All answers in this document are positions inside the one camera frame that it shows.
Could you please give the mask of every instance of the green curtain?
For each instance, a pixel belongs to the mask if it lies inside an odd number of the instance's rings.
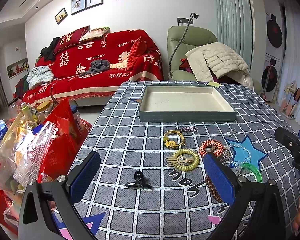
[[[252,17],[249,0],[216,0],[218,41],[235,50],[250,66]]]

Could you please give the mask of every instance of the open box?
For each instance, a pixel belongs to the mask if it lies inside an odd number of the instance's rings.
[[[141,122],[234,121],[237,111],[213,86],[147,85]]]

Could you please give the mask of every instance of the wall socket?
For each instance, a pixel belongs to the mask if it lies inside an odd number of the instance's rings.
[[[178,23],[185,23],[185,24],[187,24],[188,21],[189,21],[188,18],[177,18],[177,22]]]

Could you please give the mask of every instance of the checkered tablecloth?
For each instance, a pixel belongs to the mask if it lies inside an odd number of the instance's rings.
[[[101,239],[206,239],[215,225],[207,216],[223,217],[228,207],[217,203],[205,184],[200,184],[195,197],[189,188],[203,181],[202,159],[193,171],[170,174],[165,157],[175,149],[163,145],[162,136],[167,130],[182,126],[196,126],[196,132],[185,133],[186,148],[197,150],[207,139],[216,139],[226,145],[225,139],[242,141],[249,136],[255,148],[268,154],[261,161],[263,182],[275,179],[284,208],[286,229],[297,213],[300,197],[300,176],[292,166],[289,151],[274,139],[274,131],[282,126],[292,128],[263,100],[247,87],[225,84],[220,93],[237,110],[234,122],[182,122],[141,123],[138,103],[147,84],[185,84],[200,86],[204,82],[125,82],[113,95],[93,125],[81,147],[73,166],[80,164],[91,150],[101,156],[101,167],[83,199],[75,204],[82,217],[106,212],[96,234]],[[228,137],[226,133],[236,130]],[[124,184],[134,181],[135,171],[143,171],[153,189],[128,189]],[[246,174],[254,181],[252,174]],[[191,185],[183,186],[182,179]],[[249,203],[243,220],[235,234],[244,229],[254,203]]]

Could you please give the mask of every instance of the cream-colored cloth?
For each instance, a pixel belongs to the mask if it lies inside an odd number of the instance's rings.
[[[213,82],[208,68],[220,78],[224,75],[253,90],[249,66],[233,49],[221,42],[194,48],[186,53],[189,65],[198,81]]]
[[[110,64],[110,68],[127,68],[128,58],[126,58],[124,61],[117,63],[117,64]]]

